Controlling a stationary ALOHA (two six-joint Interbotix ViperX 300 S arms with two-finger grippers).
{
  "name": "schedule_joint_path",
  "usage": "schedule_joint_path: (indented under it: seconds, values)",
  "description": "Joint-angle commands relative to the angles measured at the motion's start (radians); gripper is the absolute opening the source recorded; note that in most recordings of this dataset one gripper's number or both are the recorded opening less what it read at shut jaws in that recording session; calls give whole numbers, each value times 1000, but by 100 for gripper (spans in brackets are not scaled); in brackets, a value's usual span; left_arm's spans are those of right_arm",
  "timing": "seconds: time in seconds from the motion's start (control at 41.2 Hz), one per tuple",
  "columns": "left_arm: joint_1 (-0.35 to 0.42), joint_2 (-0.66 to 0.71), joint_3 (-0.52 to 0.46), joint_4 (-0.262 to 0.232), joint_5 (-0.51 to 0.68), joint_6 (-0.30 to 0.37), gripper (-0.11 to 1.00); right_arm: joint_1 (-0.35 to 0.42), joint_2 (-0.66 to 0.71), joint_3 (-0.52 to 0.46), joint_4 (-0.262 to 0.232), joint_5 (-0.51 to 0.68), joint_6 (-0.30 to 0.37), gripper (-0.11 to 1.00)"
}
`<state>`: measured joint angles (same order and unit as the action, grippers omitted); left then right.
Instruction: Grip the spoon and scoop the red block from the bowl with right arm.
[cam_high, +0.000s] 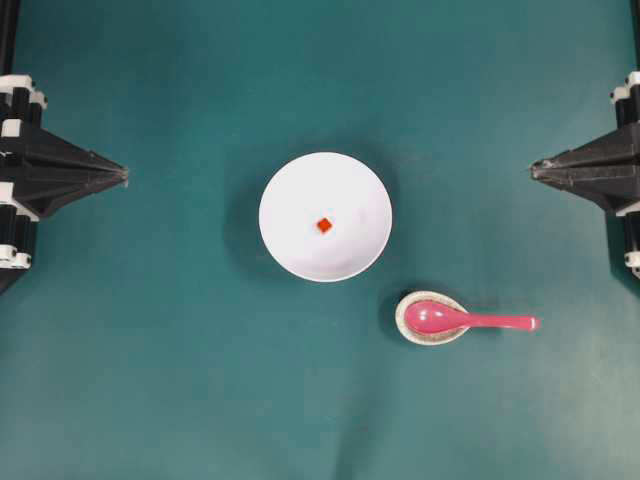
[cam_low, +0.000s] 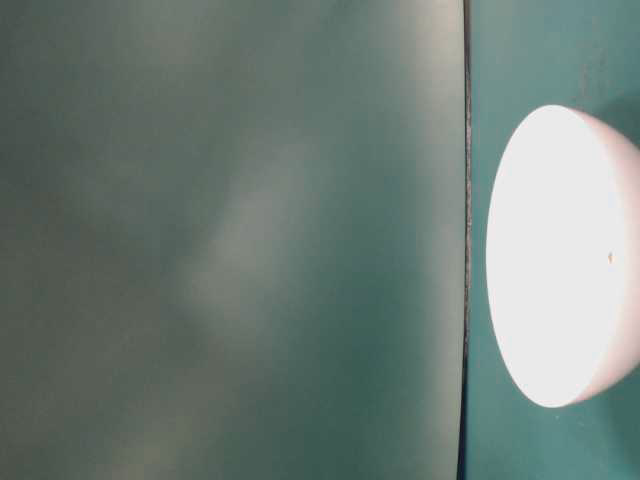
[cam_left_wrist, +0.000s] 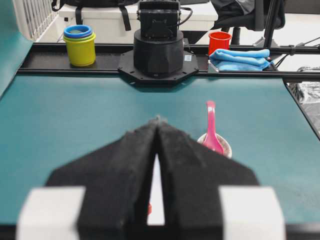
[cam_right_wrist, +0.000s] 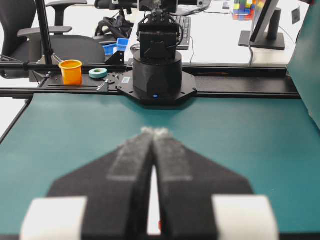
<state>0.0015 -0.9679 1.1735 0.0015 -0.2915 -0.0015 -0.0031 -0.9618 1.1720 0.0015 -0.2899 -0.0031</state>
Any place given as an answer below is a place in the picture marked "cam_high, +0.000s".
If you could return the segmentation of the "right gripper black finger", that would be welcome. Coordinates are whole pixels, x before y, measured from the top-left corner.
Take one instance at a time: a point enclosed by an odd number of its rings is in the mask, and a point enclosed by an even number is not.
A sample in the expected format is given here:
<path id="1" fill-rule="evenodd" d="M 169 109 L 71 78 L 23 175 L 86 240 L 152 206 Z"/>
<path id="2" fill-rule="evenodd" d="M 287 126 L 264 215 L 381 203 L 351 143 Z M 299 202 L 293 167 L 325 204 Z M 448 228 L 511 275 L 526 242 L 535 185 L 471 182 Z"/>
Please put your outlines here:
<path id="1" fill-rule="evenodd" d="M 534 162 L 530 170 L 627 165 L 639 158 L 639 123 L 625 125 L 575 149 Z"/>
<path id="2" fill-rule="evenodd" d="M 532 173 L 532 178 L 552 188 L 589 200 L 607 212 L 618 212 L 639 201 L 639 177 L 567 177 L 557 173 Z"/>

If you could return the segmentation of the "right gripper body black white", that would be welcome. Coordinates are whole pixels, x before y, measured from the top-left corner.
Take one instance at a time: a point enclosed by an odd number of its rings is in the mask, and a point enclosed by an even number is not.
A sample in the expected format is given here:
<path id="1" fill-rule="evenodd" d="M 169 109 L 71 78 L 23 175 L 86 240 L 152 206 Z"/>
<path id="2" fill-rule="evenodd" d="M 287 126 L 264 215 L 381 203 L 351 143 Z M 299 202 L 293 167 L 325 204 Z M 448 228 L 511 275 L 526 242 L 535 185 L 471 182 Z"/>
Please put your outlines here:
<path id="1" fill-rule="evenodd" d="M 622 86 L 615 87 L 610 93 L 614 106 L 616 123 L 619 129 L 639 126 L 639 71 L 630 72 Z M 625 200 L 614 208 L 624 228 L 624 263 L 630 272 L 639 277 L 639 154 L 631 153 L 624 164 L 631 179 L 626 180 Z"/>

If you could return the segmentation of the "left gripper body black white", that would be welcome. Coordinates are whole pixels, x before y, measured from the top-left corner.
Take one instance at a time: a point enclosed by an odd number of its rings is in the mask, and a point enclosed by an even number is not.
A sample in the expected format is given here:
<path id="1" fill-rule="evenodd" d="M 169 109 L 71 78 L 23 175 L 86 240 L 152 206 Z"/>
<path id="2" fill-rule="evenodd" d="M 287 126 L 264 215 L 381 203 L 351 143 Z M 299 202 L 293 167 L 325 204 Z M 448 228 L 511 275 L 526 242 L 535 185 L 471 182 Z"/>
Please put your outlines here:
<path id="1" fill-rule="evenodd" d="M 17 140 L 26 124 L 38 126 L 48 106 L 43 92 L 29 75 L 1 77 L 1 267 L 29 269 L 35 255 L 40 217 L 33 207 L 18 198 L 18 186 L 26 180 L 20 170 L 26 160 L 9 150 L 7 142 Z"/>

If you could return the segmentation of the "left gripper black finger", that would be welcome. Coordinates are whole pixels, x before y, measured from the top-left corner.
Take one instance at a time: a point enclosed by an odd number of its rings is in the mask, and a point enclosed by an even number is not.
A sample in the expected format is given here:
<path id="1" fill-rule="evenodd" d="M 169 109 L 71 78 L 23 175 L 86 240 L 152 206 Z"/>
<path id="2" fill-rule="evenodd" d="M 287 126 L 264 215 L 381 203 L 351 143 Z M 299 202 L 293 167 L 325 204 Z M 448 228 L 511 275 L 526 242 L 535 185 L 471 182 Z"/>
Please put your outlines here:
<path id="1" fill-rule="evenodd" d="M 128 175 L 126 167 L 34 125 L 22 125 L 19 140 L 24 147 L 26 158 L 35 161 L 38 165 L 104 171 L 119 176 Z"/>
<path id="2" fill-rule="evenodd" d="M 58 172 L 16 180 L 14 199 L 39 218 L 49 218 L 70 203 L 127 182 L 127 173 Z"/>

